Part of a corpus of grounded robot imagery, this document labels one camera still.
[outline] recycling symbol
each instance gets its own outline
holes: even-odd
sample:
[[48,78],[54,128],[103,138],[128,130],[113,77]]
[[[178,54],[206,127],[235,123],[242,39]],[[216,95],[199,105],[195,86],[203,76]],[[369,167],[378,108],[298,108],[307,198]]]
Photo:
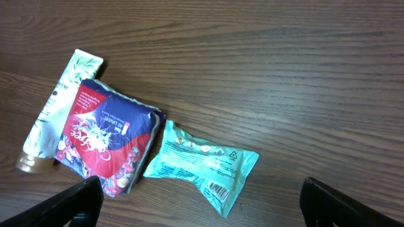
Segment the recycling symbol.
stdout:
[[233,152],[230,154],[230,157],[233,158],[233,159],[237,159],[237,154],[235,153],[235,151],[233,151]]

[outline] cream tube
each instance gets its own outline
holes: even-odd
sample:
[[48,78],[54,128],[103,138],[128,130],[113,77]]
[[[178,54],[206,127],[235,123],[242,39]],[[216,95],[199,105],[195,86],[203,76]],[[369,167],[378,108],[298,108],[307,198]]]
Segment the cream tube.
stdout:
[[81,80],[93,79],[102,62],[100,57],[75,50],[24,143],[17,168],[31,173],[43,173],[51,168]]

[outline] black object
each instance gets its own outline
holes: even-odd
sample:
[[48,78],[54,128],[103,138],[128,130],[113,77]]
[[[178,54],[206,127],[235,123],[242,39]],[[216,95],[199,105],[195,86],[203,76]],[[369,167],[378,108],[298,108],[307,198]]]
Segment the black object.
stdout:
[[100,179],[92,176],[75,186],[0,223],[0,227],[69,227],[95,226],[104,194]]
[[312,177],[304,179],[300,208],[307,227],[404,226]]

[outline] dark brown wood surface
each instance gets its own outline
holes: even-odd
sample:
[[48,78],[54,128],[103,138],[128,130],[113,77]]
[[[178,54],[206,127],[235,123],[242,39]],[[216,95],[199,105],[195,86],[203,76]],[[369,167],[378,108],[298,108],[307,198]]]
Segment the dark brown wood surface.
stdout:
[[14,167],[79,48],[189,133],[260,154],[227,219],[191,183],[141,178],[98,226],[304,226],[308,175],[404,222],[403,26],[394,0],[1,0],[0,221],[81,181]]

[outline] plastic wrapper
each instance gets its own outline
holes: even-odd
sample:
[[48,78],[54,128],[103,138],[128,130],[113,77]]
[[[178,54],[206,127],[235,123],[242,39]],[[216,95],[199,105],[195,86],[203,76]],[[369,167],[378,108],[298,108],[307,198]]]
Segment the plastic wrapper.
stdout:
[[84,178],[97,175],[104,192],[127,194],[165,115],[96,79],[81,82],[55,158]]
[[196,138],[168,120],[160,152],[144,176],[193,182],[226,218],[259,154]]

